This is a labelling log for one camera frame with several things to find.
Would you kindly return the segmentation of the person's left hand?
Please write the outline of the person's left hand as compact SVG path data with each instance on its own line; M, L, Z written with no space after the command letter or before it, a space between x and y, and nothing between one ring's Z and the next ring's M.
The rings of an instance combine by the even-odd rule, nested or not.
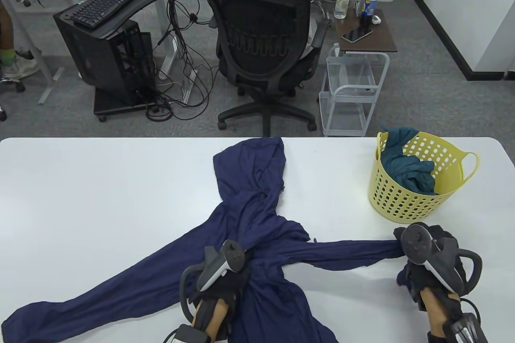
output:
M193 292L188 302L198 306L201 301L224 300L229 306L225 319L231 321L249 280L250 262L248 258L249 256L245 254L245 262L241 270L238 272L227 271L224 276L218 277L208 289Z

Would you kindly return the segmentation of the person's right hand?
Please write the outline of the person's right hand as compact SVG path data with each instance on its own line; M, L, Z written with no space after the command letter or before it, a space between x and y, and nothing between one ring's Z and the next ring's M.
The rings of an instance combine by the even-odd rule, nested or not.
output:
M458 314L458 300L449 298L465 296L478 283L476 268L471 278L462 263L462 258L476 264L476 255L460 248L452 233L440 225L428 226L416 222L408 227L394 229L394 237L406 255L407 264L397 276L399 286L406 286L420 310L428 311L428 302L422 297L423 290L429 290L436 300L443 300L444 310Z

